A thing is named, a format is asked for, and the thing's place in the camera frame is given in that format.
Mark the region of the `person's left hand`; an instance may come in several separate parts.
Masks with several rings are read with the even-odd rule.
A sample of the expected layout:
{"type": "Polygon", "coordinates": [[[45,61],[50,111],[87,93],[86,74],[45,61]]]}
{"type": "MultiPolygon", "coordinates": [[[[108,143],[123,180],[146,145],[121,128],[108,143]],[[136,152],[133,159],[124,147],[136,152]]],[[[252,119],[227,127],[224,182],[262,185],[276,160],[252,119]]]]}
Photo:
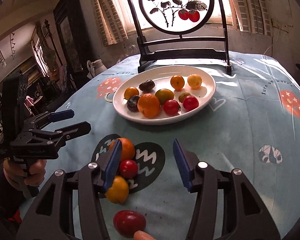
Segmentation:
{"type": "Polygon", "coordinates": [[[3,162],[4,175],[7,181],[17,190],[21,191],[18,178],[22,178],[25,185],[40,186],[46,174],[47,160],[37,160],[29,167],[29,174],[22,169],[22,165],[6,159],[3,162]]]}

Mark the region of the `person's right hand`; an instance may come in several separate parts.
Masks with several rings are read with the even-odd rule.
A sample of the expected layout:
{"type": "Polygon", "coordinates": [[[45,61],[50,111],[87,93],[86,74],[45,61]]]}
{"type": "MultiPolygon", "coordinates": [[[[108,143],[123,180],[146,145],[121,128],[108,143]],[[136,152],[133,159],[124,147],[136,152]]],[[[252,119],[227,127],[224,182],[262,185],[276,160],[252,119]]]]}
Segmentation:
{"type": "Polygon", "coordinates": [[[145,233],[144,231],[137,231],[134,233],[134,240],[155,240],[151,235],[145,233]]]}

